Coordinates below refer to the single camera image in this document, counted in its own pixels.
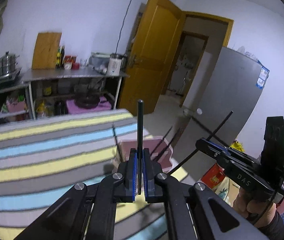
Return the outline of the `person's right hand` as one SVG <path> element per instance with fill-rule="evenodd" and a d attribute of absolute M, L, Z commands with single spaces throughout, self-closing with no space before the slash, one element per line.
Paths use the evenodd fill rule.
<path fill-rule="evenodd" d="M 262 214 L 260 219 L 254 224 L 257 228 L 269 225 L 277 211 L 275 203 L 253 200 L 243 188 L 240 188 L 233 202 L 233 209 L 244 218 L 247 218 L 249 213 Z"/>

